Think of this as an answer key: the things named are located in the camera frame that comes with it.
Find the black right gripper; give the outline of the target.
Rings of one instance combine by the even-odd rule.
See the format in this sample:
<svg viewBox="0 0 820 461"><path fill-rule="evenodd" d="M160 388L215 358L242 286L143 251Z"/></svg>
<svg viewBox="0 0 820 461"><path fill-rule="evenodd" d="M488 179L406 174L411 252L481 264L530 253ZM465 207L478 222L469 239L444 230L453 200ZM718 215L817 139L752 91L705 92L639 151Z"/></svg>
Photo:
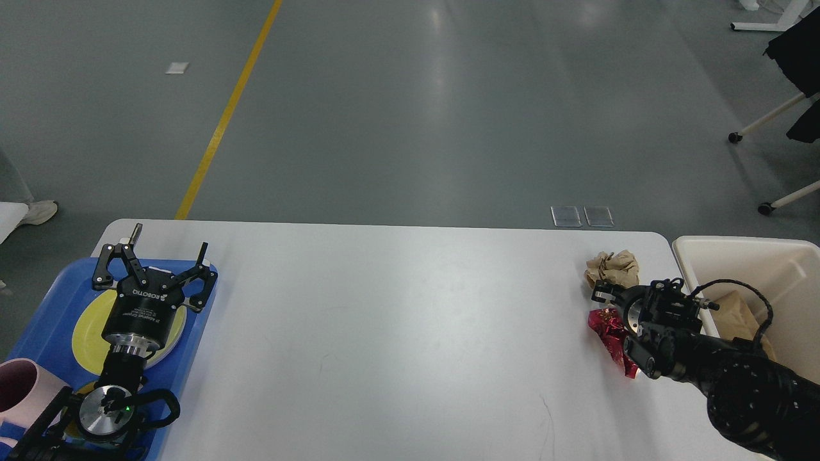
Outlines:
<svg viewBox="0 0 820 461"><path fill-rule="evenodd" d="M628 334L636 336L644 311L647 289L644 285L624 287L610 281L597 280L592 286L591 299L597 303L617 305Z"/></svg>

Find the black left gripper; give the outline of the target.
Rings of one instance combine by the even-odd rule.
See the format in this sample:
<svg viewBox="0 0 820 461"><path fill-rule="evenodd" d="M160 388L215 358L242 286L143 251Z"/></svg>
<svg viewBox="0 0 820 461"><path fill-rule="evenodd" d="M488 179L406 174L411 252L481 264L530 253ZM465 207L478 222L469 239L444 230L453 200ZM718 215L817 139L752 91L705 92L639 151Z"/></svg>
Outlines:
<svg viewBox="0 0 820 461"><path fill-rule="evenodd" d="M213 294L218 274L207 260L208 243L203 242L193 266L173 279L147 279L147 270L135 254L143 224L117 244L105 244L92 275L94 291L114 291L115 301L102 328L102 338L114 352L129 352L149 358L166 346L176 310L202 312ZM117 280L110 265L119 259L126 277Z"/></svg>

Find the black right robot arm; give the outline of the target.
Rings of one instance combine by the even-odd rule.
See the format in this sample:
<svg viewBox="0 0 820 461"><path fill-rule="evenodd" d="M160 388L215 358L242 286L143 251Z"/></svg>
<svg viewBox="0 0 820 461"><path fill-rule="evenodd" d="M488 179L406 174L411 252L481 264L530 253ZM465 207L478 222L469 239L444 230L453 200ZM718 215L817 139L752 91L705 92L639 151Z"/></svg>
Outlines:
<svg viewBox="0 0 820 461"><path fill-rule="evenodd" d="M598 280L592 300L609 303L625 322L623 351L647 377L697 387L710 423L727 440L775 460L817 460L819 388L768 358L762 336L730 341L702 334L699 312L719 305L700 298L702 287L682 291L680 278L623 287Z"/></svg>

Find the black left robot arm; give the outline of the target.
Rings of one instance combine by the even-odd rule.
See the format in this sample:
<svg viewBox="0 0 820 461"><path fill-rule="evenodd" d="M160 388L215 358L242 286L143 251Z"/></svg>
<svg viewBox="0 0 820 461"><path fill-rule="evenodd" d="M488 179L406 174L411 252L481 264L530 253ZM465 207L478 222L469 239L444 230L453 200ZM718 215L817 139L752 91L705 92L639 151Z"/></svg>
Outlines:
<svg viewBox="0 0 820 461"><path fill-rule="evenodd" d="M56 278L2 364L3 460L156 460L218 271L135 254L142 224Z"/></svg>

